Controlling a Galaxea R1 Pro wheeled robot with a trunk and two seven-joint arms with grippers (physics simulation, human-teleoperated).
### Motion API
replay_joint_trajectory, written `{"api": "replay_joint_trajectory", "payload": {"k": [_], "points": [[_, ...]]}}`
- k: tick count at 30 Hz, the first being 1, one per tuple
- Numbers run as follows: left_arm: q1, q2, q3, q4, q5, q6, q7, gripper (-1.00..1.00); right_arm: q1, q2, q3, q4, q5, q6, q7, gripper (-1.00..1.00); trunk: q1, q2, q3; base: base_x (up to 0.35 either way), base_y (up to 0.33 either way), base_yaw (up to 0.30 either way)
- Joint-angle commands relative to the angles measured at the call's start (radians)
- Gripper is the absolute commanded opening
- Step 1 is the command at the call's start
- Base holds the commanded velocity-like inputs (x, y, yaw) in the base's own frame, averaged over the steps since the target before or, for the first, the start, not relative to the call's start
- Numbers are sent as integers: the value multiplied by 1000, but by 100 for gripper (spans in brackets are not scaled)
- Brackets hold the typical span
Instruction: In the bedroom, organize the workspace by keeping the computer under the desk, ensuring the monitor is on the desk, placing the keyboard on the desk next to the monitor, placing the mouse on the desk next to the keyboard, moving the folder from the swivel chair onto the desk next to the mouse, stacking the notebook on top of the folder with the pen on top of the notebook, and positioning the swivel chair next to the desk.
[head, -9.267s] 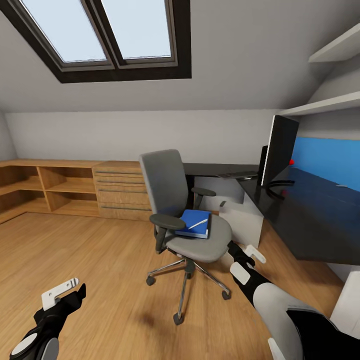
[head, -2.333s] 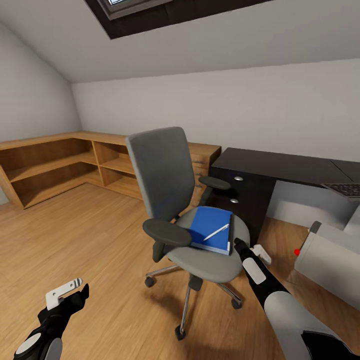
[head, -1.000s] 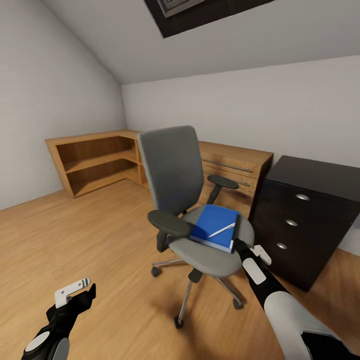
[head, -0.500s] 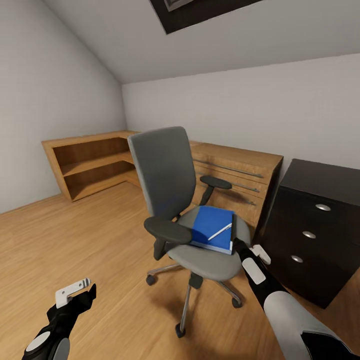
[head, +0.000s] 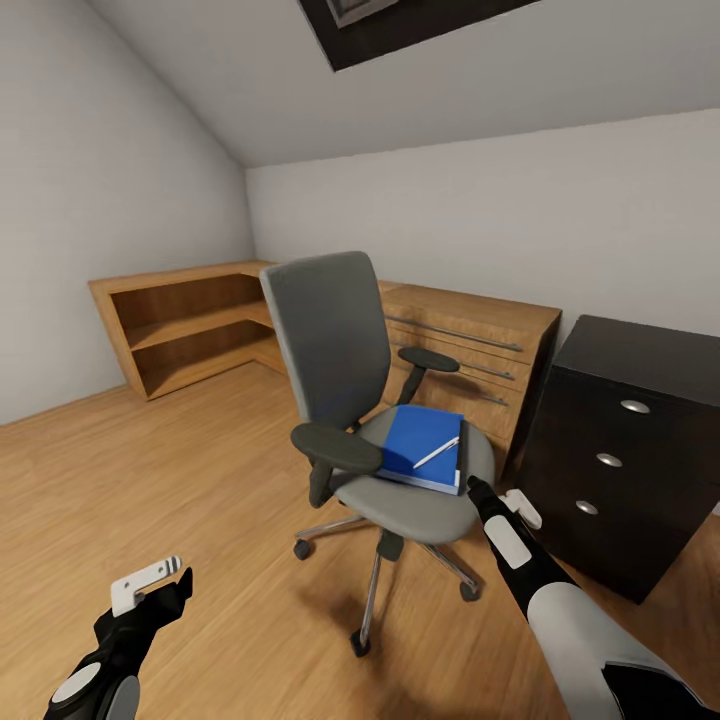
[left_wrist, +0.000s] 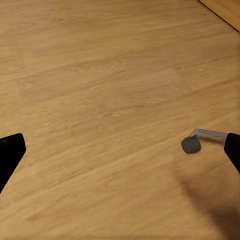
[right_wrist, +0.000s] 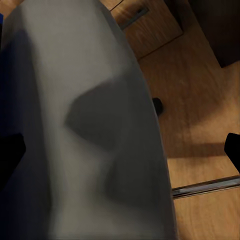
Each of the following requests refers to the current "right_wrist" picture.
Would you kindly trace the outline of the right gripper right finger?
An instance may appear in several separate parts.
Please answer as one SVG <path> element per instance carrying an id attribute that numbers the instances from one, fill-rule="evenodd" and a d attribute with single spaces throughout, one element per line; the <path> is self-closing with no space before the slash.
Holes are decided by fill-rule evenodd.
<path id="1" fill-rule="evenodd" d="M 226 138 L 224 151 L 240 173 L 240 135 L 229 133 Z"/>

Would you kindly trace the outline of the swivel chair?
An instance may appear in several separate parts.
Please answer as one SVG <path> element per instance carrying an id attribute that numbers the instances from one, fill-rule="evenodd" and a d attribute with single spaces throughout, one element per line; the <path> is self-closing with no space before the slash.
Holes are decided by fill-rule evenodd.
<path id="1" fill-rule="evenodd" d="M 240 188 L 240 174 L 172 188 L 152 97 L 100 0 L 24 0 L 3 21 L 0 139 L 26 152 L 0 193 L 0 240 L 179 240 L 174 200 Z"/>

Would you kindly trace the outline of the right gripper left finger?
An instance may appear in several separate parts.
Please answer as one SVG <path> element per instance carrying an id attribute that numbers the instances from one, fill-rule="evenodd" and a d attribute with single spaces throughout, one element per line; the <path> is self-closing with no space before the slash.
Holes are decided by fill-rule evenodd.
<path id="1" fill-rule="evenodd" d="M 0 193 L 26 152 L 22 133 L 0 138 Z"/>

